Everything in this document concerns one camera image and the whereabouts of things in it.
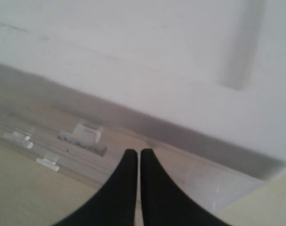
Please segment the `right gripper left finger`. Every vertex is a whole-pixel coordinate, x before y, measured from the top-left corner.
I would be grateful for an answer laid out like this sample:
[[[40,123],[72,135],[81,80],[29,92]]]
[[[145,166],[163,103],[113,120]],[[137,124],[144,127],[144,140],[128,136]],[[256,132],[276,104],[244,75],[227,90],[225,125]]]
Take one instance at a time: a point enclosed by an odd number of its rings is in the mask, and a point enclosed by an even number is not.
[[[137,201],[138,154],[127,149],[104,185],[57,226],[133,226]]]

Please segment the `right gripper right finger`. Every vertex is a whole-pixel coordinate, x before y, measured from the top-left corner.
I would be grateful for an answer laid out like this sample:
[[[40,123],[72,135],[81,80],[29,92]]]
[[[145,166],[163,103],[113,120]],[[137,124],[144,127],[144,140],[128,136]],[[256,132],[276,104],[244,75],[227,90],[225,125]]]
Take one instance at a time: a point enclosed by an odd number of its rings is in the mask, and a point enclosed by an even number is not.
[[[152,149],[140,155],[140,193],[145,226],[226,226],[191,200],[171,179]]]

